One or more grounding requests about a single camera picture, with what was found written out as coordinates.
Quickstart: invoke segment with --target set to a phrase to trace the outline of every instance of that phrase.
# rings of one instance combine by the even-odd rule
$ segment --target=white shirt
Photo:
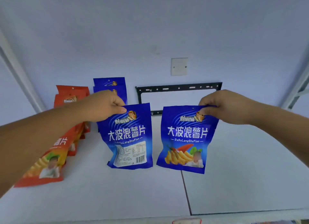
[[[192,166],[192,167],[198,167],[198,168],[204,167],[202,159],[198,160],[197,163],[195,163],[194,161],[189,161],[188,163],[185,164],[185,166]]]
[[[39,179],[42,178],[59,178],[60,176],[60,172],[59,172],[59,167],[55,167],[52,169],[49,169],[48,167],[42,169],[40,175],[39,175]]]

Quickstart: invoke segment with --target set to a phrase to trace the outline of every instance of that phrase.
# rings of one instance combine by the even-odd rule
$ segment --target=white product label
[[[147,162],[146,141],[142,141],[125,148],[117,145],[117,149],[118,154],[114,161],[114,166],[116,167],[138,165]]]

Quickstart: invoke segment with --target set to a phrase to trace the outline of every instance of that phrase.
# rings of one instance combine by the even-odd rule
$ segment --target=person in white shirt
[[[202,157],[201,157],[201,152],[195,152],[193,154],[193,160],[186,163],[185,166],[203,168],[204,165],[203,165],[203,160],[202,160]]]
[[[42,169],[39,179],[42,178],[59,178],[60,172],[59,167],[57,166],[58,157],[54,156],[49,159],[48,166]]]

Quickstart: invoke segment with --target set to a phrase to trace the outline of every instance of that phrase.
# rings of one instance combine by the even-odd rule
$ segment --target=finger
[[[118,96],[112,93],[112,103],[114,103],[117,106],[124,106],[125,102]]]
[[[216,93],[217,93],[217,91],[203,97],[201,99],[201,101],[199,102],[199,105],[208,105],[208,104],[209,105],[216,105],[216,103],[215,103],[216,102],[215,97],[217,95]]]
[[[122,114],[122,113],[126,113],[127,110],[124,107],[112,106],[112,112],[113,114]]]
[[[210,116],[214,116],[214,117],[218,118],[218,116],[219,116],[219,108],[217,108],[217,107],[202,108],[200,110],[200,114],[202,114],[202,115],[210,115]]]

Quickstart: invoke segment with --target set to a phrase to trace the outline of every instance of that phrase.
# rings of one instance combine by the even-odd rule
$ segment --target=tv wall mount
[[[151,92],[166,91],[183,91],[183,90],[221,90],[222,82],[197,83],[197,84],[181,84],[181,85],[163,85],[163,86],[143,86],[135,87],[138,97],[138,103],[141,104],[141,94]],[[151,111],[152,116],[162,115],[162,110]]]

